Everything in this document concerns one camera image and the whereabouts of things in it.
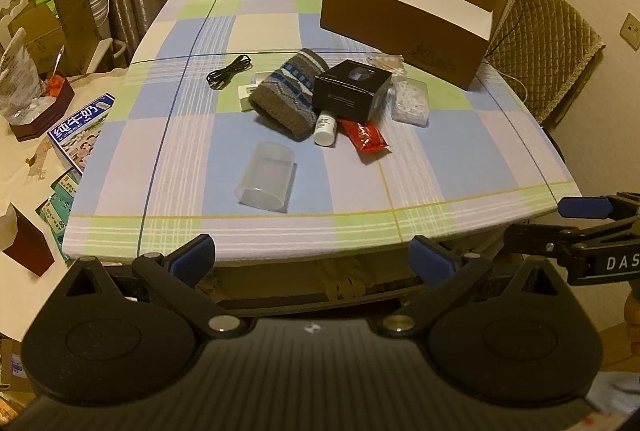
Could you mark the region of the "person's hand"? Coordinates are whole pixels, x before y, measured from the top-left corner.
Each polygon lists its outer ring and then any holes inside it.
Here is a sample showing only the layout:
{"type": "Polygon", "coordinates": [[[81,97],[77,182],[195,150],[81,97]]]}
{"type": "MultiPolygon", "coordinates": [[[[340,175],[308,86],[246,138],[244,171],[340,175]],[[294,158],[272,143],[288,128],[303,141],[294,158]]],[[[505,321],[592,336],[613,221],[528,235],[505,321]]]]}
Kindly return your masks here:
{"type": "Polygon", "coordinates": [[[640,301],[632,292],[628,295],[625,303],[624,318],[629,340],[631,342],[638,342],[640,331],[640,301]]]}

